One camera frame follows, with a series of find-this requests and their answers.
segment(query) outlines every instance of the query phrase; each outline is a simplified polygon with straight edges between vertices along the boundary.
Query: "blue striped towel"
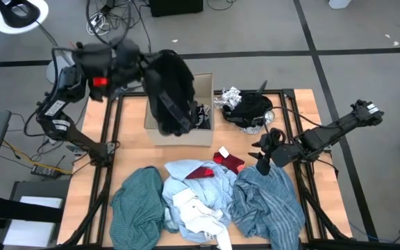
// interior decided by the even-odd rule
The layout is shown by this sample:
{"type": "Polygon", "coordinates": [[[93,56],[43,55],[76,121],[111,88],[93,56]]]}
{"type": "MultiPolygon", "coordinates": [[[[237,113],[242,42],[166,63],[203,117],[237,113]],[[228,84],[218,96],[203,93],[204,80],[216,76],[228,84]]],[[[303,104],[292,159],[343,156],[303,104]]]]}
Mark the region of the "blue striped towel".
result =
{"type": "Polygon", "coordinates": [[[275,250],[297,250],[305,216],[285,170],[275,165],[267,176],[244,168],[233,186],[231,216],[245,237],[260,236],[275,250]]]}

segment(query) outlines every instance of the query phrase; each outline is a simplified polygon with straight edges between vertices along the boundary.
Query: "yellow cable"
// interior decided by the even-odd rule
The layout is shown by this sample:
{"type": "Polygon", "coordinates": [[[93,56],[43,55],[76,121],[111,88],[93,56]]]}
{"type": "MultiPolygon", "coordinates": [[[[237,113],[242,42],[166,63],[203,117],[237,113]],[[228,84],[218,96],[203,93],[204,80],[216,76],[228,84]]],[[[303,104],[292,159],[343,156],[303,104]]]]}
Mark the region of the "yellow cable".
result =
{"type": "Polygon", "coordinates": [[[24,160],[26,160],[26,161],[29,162],[30,164],[37,165],[37,166],[39,166],[39,167],[45,167],[45,168],[48,168],[48,169],[54,169],[54,170],[56,170],[56,171],[58,171],[58,172],[61,172],[61,173],[63,173],[63,174],[72,174],[72,171],[67,171],[67,170],[63,170],[63,169],[60,169],[60,168],[57,168],[57,167],[54,167],[54,166],[45,165],[45,164],[42,164],[42,163],[40,163],[40,162],[38,163],[38,162],[32,161],[32,160],[30,159],[30,157],[29,157],[27,154],[25,154],[24,152],[20,151],[20,150],[17,149],[15,146],[11,145],[10,143],[8,143],[8,142],[6,142],[6,141],[3,141],[3,143],[6,143],[7,146],[9,146],[10,148],[12,148],[13,151],[17,152],[24,160]]]}

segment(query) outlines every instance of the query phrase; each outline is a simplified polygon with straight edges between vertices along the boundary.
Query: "white lamp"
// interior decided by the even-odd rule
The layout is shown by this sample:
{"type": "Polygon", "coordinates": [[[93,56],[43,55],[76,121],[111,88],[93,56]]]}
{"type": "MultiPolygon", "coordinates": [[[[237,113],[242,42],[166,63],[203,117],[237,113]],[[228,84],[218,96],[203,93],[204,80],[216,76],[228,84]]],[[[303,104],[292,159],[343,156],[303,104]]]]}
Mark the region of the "white lamp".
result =
{"type": "MultiPolygon", "coordinates": [[[[47,39],[52,43],[54,47],[57,47],[58,45],[56,44],[55,40],[52,39],[52,37],[49,37],[48,33],[44,30],[44,28],[40,25],[42,24],[47,15],[49,14],[49,6],[44,0],[28,0],[31,4],[35,5],[39,10],[40,10],[40,16],[36,19],[35,22],[32,24],[29,24],[28,26],[21,27],[21,28],[13,28],[4,21],[3,15],[1,14],[0,11],[0,31],[5,34],[9,35],[17,35],[25,32],[32,31],[33,29],[40,27],[40,30],[44,33],[44,35],[47,37],[47,39]]],[[[74,62],[72,59],[68,56],[66,56],[62,51],[59,51],[60,56],[57,56],[57,66],[58,66],[58,72],[63,67],[73,65],[74,62]]],[[[47,80],[49,80],[51,83],[55,81],[55,69],[53,67],[53,62],[50,62],[49,65],[47,66],[46,70],[46,77],[47,80]]]]}

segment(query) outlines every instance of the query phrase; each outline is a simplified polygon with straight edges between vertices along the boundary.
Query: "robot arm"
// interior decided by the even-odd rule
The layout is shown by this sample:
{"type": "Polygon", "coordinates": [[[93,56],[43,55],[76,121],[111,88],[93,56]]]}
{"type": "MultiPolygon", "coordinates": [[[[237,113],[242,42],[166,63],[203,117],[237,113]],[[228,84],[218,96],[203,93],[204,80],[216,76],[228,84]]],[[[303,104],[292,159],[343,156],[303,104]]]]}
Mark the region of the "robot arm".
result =
{"type": "Polygon", "coordinates": [[[285,143],[285,134],[273,128],[269,135],[262,135],[259,142],[253,144],[260,147],[265,155],[250,153],[259,159],[257,168],[261,174],[269,172],[269,159],[277,167],[284,167],[290,162],[299,160],[314,162],[326,147],[338,143],[340,138],[358,127],[376,126],[382,122],[384,112],[380,111],[372,102],[357,100],[351,104],[353,110],[328,126],[317,126],[295,136],[291,144],[285,143]]]}
{"type": "Polygon", "coordinates": [[[106,165],[110,162],[109,145],[98,143],[80,132],[74,121],[63,110],[69,103],[76,103],[85,96],[86,84],[90,97],[103,101],[103,97],[111,97],[120,87],[126,87],[142,77],[149,84],[158,82],[158,77],[151,65],[160,57],[160,53],[141,54],[138,45],[124,40],[115,48],[116,58],[112,57],[112,49],[105,44],[77,43],[72,52],[75,65],[65,67],[51,93],[38,102],[36,121],[41,125],[45,135],[53,140],[68,141],[89,153],[95,165],[106,165]]]}

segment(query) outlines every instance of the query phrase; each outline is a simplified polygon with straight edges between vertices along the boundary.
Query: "red cloth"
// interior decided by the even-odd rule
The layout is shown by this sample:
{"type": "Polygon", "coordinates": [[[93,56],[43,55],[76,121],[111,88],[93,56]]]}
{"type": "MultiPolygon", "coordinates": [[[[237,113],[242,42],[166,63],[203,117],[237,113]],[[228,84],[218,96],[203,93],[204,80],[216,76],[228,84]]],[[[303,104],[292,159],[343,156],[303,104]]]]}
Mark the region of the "red cloth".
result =
{"type": "Polygon", "coordinates": [[[239,174],[239,172],[244,168],[244,161],[231,154],[225,158],[221,153],[217,152],[214,153],[213,160],[215,163],[222,164],[235,174],[239,174]]]}
{"type": "Polygon", "coordinates": [[[214,177],[214,171],[212,169],[208,169],[207,167],[199,167],[198,169],[194,170],[191,174],[186,176],[186,179],[210,178],[210,177],[214,177]]]}

